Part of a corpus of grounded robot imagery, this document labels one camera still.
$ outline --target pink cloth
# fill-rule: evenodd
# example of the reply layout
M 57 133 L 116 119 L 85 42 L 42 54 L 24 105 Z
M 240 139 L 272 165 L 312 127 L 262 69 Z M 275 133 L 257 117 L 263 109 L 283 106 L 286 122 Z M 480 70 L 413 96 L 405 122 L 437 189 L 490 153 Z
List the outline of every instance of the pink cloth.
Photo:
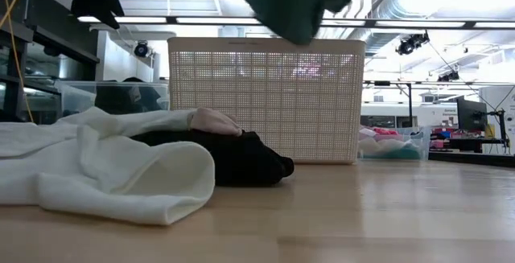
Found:
M 229 117 L 216 110 L 200 107 L 193 114 L 190 128 L 211 134 L 240 136 L 241 127 L 235 120 L 234 117 Z

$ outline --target duct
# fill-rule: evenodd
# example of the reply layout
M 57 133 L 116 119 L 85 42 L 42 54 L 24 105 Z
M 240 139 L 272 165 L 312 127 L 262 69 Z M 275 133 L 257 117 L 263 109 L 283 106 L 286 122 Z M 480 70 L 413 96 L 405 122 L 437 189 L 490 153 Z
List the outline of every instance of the duct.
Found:
M 382 0 L 374 3 L 368 18 L 375 19 L 402 19 L 402 18 L 426 18 L 436 12 L 440 3 L 433 0 Z M 377 52 L 392 39 L 397 38 L 398 33 L 374 33 L 371 29 L 356 29 L 348 39 L 360 39 L 367 43 L 368 52 Z

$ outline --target computer monitor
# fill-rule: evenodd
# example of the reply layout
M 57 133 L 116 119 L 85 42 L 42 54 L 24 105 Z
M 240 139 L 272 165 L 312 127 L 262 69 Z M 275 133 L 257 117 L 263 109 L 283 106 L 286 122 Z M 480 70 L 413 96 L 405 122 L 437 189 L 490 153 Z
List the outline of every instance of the computer monitor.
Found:
M 466 101 L 464 97 L 457 99 L 458 125 L 463 130 L 484 131 L 487 125 L 486 104 Z

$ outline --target ceiling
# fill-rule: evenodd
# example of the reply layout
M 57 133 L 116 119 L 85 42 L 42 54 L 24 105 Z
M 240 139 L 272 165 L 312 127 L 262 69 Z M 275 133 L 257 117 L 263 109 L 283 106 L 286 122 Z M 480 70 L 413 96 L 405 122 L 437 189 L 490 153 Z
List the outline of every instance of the ceiling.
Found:
M 71 0 L 56 0 L 68 6 Z M 120 0 L 127 15 L 252 16 L 244 0 Z M 511 19 L 515 0 L 352 0 L 338 18 L 467 18 Z M 96 28 L 106 29 L 102 25 Z M 166 40 L 177 36 L 250 36 L 271 34 L 264 27 L 128 26 L 112 37 Z M 430 31 L 431 45 L 411 55 L 394 52 L 409 32 L 359 32 L 345 28 L 321 29 L 321 39 L 364 39 L 368 52 L 365 77 L 372 80 L 435 80 L 448 69 L 446 62 L 466 76 L 479 69 L 491 55 L 515 47 L 515 31 Z

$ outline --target desk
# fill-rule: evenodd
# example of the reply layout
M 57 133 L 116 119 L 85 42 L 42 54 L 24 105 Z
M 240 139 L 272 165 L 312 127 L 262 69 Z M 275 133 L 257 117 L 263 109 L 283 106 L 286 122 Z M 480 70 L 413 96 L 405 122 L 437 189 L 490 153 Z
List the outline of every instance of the desk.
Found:
M 474 151 L 476 154 L 483 153 L 483 144 L 504 144 L 501 139 L 496 138 L 449 138 L 449 149 L 461 151 Z

